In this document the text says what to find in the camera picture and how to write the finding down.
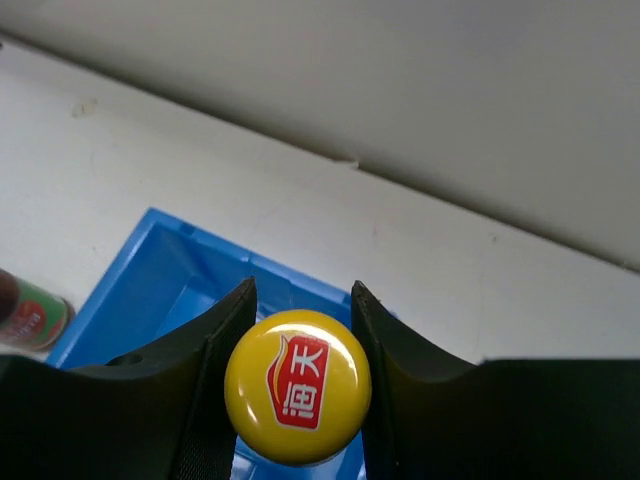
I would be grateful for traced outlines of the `tall sauce bottle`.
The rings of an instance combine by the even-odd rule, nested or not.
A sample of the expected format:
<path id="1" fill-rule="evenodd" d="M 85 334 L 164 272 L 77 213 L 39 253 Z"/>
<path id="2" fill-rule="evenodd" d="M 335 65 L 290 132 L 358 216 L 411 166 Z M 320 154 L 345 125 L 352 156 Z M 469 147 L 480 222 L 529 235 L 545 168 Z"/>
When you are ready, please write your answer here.
<path id="1" fill-rule="evenodd" d="M 372 397 L 363 347 L 338 320 L 312 310 L 273 314 L 238 341 L 224 402 L 238 436 L 288 466 L 322 463 L 358 434 Z"/>
<path id="2" fill-rule="evenodd" d="M 60 338 L 74 316 L 62 297 L 1 270 L 1 344 L 43 351 Z"/>

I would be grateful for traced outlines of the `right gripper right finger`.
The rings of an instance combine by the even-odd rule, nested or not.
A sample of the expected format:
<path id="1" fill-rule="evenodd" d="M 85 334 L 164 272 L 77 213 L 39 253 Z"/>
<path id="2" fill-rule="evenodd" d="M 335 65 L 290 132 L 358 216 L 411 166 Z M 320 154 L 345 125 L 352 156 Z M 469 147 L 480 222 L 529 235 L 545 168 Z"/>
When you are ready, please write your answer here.
<path id="1" fill-rule="evenodd" d="M 635 359 L 472 364 L 391 314 L 361 282 L 351 324 L 372 377 L 370 479 L 635 479 Z"/>

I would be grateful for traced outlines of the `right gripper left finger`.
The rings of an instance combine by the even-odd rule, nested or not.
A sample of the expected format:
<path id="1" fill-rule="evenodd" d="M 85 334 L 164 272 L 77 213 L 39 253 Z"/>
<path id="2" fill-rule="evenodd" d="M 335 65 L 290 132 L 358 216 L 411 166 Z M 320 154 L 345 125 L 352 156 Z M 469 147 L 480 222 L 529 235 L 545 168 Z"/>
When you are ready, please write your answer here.
<path id="1" fill-rule="evenodd" d="M 197 318 L 104 365 L 1 359 L 5 479 L 227 479 L 231 353 L 255 323 L 253 279 Z"/>

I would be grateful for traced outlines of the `blue three-compartment plastic bin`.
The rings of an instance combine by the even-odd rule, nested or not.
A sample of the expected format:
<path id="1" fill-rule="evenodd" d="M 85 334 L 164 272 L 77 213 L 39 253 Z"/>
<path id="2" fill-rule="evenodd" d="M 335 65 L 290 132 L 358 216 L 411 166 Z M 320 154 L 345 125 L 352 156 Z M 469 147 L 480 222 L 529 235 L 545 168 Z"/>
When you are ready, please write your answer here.
<path id="1" fill-rule="evenodd" d="M 310 309 L 351 324 L 346 291 L 150 209 L 46 362 L 105 364 L 201 315 L 248 277 L 256 280 L 258 320 Z"/>

